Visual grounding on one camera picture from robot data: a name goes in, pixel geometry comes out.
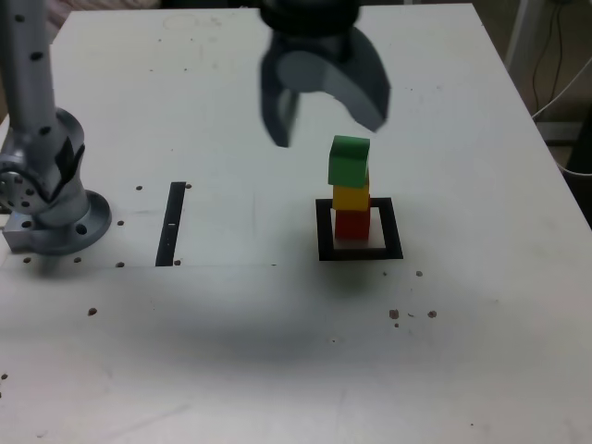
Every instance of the toy block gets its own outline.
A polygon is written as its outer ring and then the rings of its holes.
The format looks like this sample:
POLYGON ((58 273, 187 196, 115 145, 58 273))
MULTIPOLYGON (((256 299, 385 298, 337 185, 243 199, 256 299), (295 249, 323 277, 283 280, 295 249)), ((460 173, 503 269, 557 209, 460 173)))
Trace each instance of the toy block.
POLYGON ((335 136, 329 154, 329 185, 363 188, 368 170, 369 150, 368 139, 335 136))
POLYGON ((335 212, 335 239, 367 241, 370 235, 370 206, 366 211, 335 212))
POLYGON ((333 185, 333 209, 345 211, 366 211, 369 205, 370 182, 366 176, 363 188, 349 188, 333 185))

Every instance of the black strip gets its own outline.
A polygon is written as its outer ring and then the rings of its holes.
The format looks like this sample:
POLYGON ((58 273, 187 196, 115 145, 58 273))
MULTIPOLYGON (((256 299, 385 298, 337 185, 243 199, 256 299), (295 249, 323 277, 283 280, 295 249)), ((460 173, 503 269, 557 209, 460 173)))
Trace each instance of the black strip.
POLYGON ((171 182, 166 202, 165 220, 163 220, 163 229, 160 232, 160 242, 156 254, 156 266, 173 265, 184 197, 185 182, 171 182))
POLYGON ((378 208, 380 212, 380 225, 385 240, 385 248, 344 248, 336 250, 333 245, 333 225, 331 224, 332 206, 332 199, 316 200, 319 261, 384 261, 403 258, 395 212, 389 197, 373 197, 370 200, 370 206, 378 208))

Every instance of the black square outline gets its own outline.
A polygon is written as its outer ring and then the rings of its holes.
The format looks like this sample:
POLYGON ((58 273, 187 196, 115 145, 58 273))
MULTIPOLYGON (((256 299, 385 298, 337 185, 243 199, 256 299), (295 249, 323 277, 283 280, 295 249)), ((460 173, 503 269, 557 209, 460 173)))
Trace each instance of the black square outline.
POLYGON ((370 206, 378 208, 385 248, 335 249, 331 208, 333 199, 316 199, 316 230, 319 261, 384 261, 402 259, 403 251, 397 230, 395 212, 389 197, 373 197, 370 206))

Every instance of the red block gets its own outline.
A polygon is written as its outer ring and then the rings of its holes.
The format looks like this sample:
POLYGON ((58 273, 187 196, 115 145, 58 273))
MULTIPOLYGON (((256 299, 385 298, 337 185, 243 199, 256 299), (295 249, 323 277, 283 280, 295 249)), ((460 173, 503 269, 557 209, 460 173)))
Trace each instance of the red block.
POLYGON ((366 211, 335 211, 335 239, 367 241, 370 235, 370 206, 366 211))

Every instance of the table surface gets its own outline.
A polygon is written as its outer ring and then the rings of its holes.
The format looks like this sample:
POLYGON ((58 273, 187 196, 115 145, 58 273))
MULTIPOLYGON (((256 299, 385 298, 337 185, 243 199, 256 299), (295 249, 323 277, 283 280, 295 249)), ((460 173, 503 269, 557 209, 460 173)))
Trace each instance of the table surface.
POLYGON ((56 100, 114 224, 59 259, 3 243, 3 443, 592 439, 592 235, 477 14, 367 7, 359 28, 388 123, 370 134, 310 94, 280 149, 256 11, 70 16, 56 100), (403 260, 318 262, 335 134, 372 140, 403 260), (181 266, 156 268, 171 181, 192 185, 181 266))

